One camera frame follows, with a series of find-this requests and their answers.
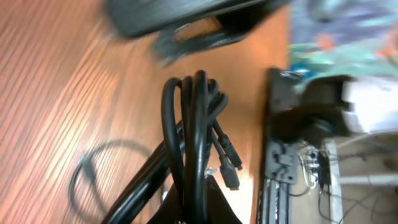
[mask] wooden surface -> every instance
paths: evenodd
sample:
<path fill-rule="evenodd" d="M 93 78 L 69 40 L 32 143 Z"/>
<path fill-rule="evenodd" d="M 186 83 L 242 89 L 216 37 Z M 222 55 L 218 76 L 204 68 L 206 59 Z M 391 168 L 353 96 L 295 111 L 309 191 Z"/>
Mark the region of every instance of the wooden surface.
<path fill-rule="evenodd" d="M 83 222 L 67 201 L 80 157 L 110 139 L 130 139 L 153 150 L 162 140 L 165 81 L 198 69 L 217 79 L 229 95 L 219 121 L 244 170 L 240 191 L 220 186 L 241 221 L 254 223 L 264 72 L 272 65 L 286 66 L 287 9 L 239 44 L 164 68 L 147 50 L 153 37 L 109 41 L 100 5 L 100 0 L 0 2 L 0 223 Z M 96 157 L 100 193 L 108 207 L 144 160 L 126 149 Z M 216 156 L 211 158 L 210 166 L 219 164 Z M 101 217 L 80 178 L 76 191 L 83 209 Z M 147 207 L 134 223 L 147 220 L 153 210 Z"/>

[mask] wooden table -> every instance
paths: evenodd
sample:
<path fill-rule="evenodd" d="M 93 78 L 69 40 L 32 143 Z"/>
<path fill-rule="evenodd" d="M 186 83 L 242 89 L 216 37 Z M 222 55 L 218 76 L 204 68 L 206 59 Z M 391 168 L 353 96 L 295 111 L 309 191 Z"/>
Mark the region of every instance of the wooden table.
<path fill-rule="evenodd" d="M 287 65 L 287 8 L 241 43 L 162 67 L 148 51 L 153 37 L 107 40 L 100 3 L 0 2 L 0 223 L 82 222 L 67 200 L 80 157 L 99 142 L 120 138 L 152 151 L 162 140 L 160 97 L 165 81 L 198 69 L 217 79 L 220 90 L 229 95 L 219 122 L 244 170 L 239 172 L 240 191 L 230 192 L 219 183 L 241 221 L 254 223 L 265 71 Z M 210 166 L 219 167 L 213 155 Z M 139 153 L 123 149 L 96 157 L 107 206 L 144 161 Z M 85 211 L 100 216 L 92 206 L 91 189 L 80 178 L 76 191 Z M 146 208 L 135 223 L 147 220 L 151 212 Z"/>

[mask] wood grain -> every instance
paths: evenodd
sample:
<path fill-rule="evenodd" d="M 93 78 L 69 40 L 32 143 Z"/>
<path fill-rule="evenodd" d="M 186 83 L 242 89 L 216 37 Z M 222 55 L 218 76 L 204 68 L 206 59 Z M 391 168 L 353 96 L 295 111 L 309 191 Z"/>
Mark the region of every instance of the wood grain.
<path fill-rule="evenodd" d="M 100 9 L 100 0 L 0 2 L 0 223 L 83 223 L 67 200 L 80 157 L 110 139 L 130 139 L 153 150 L 162 140 L 164 82 L 198 69 L 217 79 L 229 95 L 220 123 L 244 170 L 240 191 L 220 186 L 242 222 L 254 223 L 264 71 L 286 66 L 287 9 L 239 44 L 166 68 L 148 51 L 153 36 L 108 40 L 112 33 Z M 100 193 L 108 207 L 144 161 L 138 152 L 116 148 L 96 157 Z M 216 156 L 210 166 L 219 166 Z M 81 178 L 76 194 L 86 212 L 102 216 Z M 146 221 L 155 209 L 148 204 L 134 223 Z"/>

